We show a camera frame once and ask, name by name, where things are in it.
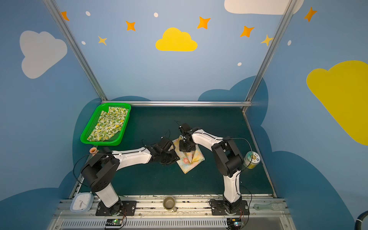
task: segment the clock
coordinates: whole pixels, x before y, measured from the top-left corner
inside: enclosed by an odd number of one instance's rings
[[[78,193],[70,205],[70,210],[72,212],[87,212],[92,207],[93,199],[94,196],[89,192]]]

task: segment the white cloud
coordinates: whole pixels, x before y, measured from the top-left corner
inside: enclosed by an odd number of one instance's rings
[[[284,14],[289,0],[225,0],[225,9],[234,14]],[[293,13],[303,5],[297,0]]]
[[[20,37],[20,46],[25,56],[22,70],[31,79],[41,76],[67,54],[65,42],[45,31],[24,31]]]

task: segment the folded cloth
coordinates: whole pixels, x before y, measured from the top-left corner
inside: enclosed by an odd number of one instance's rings
[[[180,135],[180,137],[176,140],[173,140],[175,145],[175,152],[180,157],[180,160],[177,161],[179,167],[181,170],[186,174],[190,170],[192,170],[195,166],[197,166],[199,163],[205,160],[205,157],[203,156],[201,150],[199,149],[199,146],[195,146],[195,151],[192,152],[181,152],[179,150],[179,141],[182,140],[183,137]]]
[[[120,107],[109,107],[109,111],[101,111],[95,129],[87,138],[89,141],[105,141],[121,130],[128,110]]]

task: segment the table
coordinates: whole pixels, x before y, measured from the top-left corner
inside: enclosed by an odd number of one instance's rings
[[[218,137],[245,138],[255,150],[250,132],[241,109],[238,107],[132,107],[130,118],[118,146],[111,150],[129,150],[153,144],[170,134],[170,139],[179,137],[178,124],[188,123],[192,128],[200,127]],[[243,156],[250,151],[245,140],[235,140]],[[175,195],[175,194],[222,194],[223,176],[217,170],[212,152],[203,146],[205,157],[194,169],[184,174],[178,164],[162,166],[159,163],[138,164],[116,172],[112,185],[122,195]],[[240,174],[240,185],[252,194],[272,194],[270,182],[262,163],[254,169],[245,169]],[[82,186],[81,192],[89,191]],[[240,187],[241,193],[249,192]]]

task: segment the vent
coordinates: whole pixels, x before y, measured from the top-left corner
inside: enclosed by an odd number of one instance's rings
[[[209,228],[227,227],[226,219],[222,218],[166,218],[166,219],[128,219],[127,228]]]
[[[64,219],[60,229],[104,230],[105,219]],[[124,228],[164,229],[164,228],[226,228],[226,218],[128,218]]]
[[[104,229],[104,219],[64,219],[60,229]]]

